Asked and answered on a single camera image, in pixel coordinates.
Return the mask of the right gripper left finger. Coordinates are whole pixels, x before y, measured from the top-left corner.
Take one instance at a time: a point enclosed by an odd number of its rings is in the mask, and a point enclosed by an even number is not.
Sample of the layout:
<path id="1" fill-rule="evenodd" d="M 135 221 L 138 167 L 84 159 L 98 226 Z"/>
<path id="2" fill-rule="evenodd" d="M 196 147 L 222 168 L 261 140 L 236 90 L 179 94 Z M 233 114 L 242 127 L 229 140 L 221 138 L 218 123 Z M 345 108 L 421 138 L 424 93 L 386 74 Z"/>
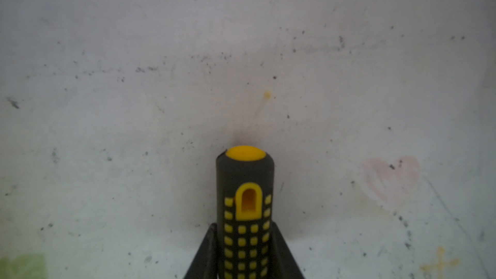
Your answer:
<path id="1" fill-rule="evenodd" d="M 218 278 L 217 224 L 212 223 L 198 248 L 184 279 Z"/>

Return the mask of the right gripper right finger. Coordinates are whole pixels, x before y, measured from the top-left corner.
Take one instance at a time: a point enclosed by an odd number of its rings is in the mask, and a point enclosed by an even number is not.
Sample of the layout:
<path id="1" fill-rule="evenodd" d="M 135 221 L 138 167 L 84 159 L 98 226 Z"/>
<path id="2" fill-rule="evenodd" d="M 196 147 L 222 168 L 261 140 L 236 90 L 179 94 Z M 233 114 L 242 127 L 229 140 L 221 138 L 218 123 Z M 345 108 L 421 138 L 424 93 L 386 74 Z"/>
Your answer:
<path id="1" fill-rule="evenodd" d="M 305 279 L 277 224 L 271 224 L 270 278 Z"/>

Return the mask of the black yellow screwdriver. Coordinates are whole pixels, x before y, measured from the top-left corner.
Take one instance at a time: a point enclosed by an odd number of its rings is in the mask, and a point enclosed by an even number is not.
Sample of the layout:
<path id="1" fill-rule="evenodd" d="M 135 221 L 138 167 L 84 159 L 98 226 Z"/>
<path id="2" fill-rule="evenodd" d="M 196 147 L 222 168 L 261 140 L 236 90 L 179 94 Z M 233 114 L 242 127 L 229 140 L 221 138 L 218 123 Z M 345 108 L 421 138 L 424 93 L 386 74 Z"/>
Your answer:
<path id="1" fill-rule="evenodd" d="M 216 159 L 219 278 L 268 278 L 275 164 L 265 151 L 232 147 Z"/>

